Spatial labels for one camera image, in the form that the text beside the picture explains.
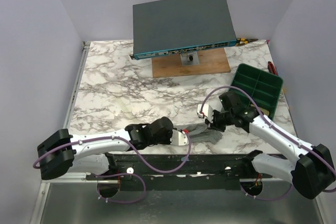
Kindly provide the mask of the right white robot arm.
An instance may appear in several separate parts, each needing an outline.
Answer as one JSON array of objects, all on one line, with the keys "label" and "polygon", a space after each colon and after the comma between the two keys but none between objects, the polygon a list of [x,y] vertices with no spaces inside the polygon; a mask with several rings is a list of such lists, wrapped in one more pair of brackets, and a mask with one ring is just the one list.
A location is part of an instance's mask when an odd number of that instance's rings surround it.
[{"label": "right white robot arm", "polygon": [[322,145],[305,142],[276,125],[264,115],[256,103],[244,105],[239,95],[228,91],[220,96],[223,112],[203,103],[198,114],[205,119],[210,129],[225,131],[234,125],[251,133],[279,151],[284,158],[278,158],[255,150],[244,157],[242,173],[249,178],[267,174],[293,185],[302,196],[314,199],[335,182],[335,168],[329,149]]}]

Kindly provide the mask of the grey striped underwear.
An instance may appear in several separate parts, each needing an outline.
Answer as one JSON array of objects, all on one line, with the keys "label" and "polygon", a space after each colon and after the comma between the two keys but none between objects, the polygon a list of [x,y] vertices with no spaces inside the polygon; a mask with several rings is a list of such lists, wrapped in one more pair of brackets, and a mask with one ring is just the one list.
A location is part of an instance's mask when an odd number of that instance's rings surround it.
[{"label": "grey striped underwear", "polygon": [[192,143],[209,142],[216,144],[223,137],[221,132],[208,129],[204,123],[177,125],[176,128],[177,130],[187,130]]}]

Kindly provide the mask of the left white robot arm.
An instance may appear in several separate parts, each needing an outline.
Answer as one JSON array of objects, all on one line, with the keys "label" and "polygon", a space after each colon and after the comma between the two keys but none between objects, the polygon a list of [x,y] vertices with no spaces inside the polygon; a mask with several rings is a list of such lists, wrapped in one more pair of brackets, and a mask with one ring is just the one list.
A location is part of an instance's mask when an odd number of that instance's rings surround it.
[{"label": "left white robot arm", "polygon": [[127,152],[132,150],[130,145],[136,150],[170,145],[175,129],[165,116],[152,123],[129,124],[124,129],[96,135],[71,135],[68,129],[60,129],[38,145],[38,160],[33,167],[40,170],[41,179],[56,179],[88,156]]}]

